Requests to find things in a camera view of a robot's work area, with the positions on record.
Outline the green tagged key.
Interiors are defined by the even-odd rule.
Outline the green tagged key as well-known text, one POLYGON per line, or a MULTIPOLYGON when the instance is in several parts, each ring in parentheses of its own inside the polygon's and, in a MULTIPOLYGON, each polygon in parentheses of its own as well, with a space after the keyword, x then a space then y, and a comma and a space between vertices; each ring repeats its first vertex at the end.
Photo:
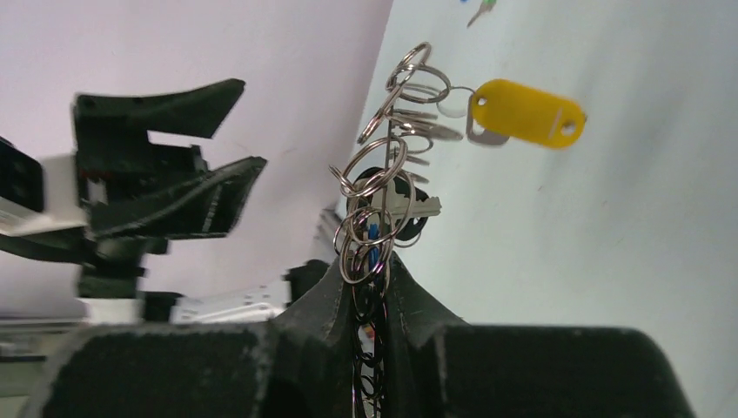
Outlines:
POLYGON ((489 13, 494 8, 496 3, 496 0, 480 0, 478 9, 467 22, 466 27, 470 28, 480 17, 484 16, 486 13, 489 13))

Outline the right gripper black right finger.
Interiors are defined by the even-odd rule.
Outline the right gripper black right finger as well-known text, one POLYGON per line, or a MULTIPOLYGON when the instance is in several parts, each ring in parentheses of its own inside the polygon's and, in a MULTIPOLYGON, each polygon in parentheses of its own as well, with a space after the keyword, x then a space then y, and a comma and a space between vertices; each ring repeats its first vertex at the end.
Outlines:
POLYGON ((391 262, 386 417, 690 417, 661 348, 622 327, 472 325, 391 262))

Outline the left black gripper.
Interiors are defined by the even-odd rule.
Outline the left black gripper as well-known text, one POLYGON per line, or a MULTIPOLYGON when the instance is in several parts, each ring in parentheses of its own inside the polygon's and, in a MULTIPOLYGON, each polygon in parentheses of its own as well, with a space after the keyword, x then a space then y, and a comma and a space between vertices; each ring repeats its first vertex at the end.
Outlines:
POLYGON ((248 157, 208 172, 199 146, 153 144, 117 130, 211 139, 245 81, 154 96, 80 93, 72 106, 78 201, 88 224, 75 239, 85 254, 165 253, 170 241, 222 238, 238 224, 267 160, 248 157))

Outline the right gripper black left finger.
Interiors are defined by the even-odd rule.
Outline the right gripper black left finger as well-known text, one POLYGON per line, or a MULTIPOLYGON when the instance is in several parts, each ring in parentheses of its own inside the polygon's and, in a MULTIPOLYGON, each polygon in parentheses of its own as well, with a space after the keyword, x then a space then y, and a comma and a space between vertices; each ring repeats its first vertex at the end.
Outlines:
POLYGON ((349 417, 339 267, 266 322, 87 327, 46 362, 26 417, 349 417))

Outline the black tagged key on disc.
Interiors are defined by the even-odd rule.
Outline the black tagged key on disc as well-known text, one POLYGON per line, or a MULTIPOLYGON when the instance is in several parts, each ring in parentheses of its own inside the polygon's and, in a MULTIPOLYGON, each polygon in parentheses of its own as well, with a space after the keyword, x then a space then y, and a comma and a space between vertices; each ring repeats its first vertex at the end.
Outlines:
POLYGON ((342 172, 338 178, 346 197, 339 232, 355 246, 413 246, 427 221, 441 214, 440 199, 416 187, 404 170, 370 167, 353 181, 342 172))

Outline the metal disc with keyrings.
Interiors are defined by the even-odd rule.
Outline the metal disc with keyrings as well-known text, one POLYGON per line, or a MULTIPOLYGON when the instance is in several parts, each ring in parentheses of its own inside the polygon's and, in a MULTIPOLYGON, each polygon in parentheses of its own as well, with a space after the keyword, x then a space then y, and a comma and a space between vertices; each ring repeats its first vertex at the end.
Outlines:
POLYGON ((386 293, 394 250, 414 245, 419 234, 407 228, 423 226, 441 208, 439 198, 420 197, 418 186, 428 180, 406 165, 426 165, 421 156, 437 140, 463 138, 439 123, 437 114, 401 106, 438 105, 449 95, 450 80, 428 63, 431 53, 431 44, 421 42, 401 58, 386 80, 384 102, 359 134, 359 151, 345 169, 330 169, 346 198, 333 245, 351 295, 356 417, 379 417, 385 399, 386 293))

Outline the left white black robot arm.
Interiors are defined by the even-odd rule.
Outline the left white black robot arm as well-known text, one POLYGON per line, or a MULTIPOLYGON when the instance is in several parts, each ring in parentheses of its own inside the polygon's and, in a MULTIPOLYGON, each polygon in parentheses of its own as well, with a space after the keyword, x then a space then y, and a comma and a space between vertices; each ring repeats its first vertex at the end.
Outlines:
POLYGON ((338 95, 227 78, 154 95, 1 91, 1 315, 134 315, 148 292, 227 293, 309 259, 338 95))

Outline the yellow key tag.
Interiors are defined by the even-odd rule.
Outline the yellow key tag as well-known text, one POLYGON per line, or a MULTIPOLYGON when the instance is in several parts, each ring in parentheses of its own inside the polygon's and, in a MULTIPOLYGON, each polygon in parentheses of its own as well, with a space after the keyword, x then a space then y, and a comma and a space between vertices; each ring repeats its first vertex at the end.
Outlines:
POLYGON ((587 114, 571 98, 500 78, 474 91, 467 115, 485 134, 549 149, 573 145, 587 122, 587 114))

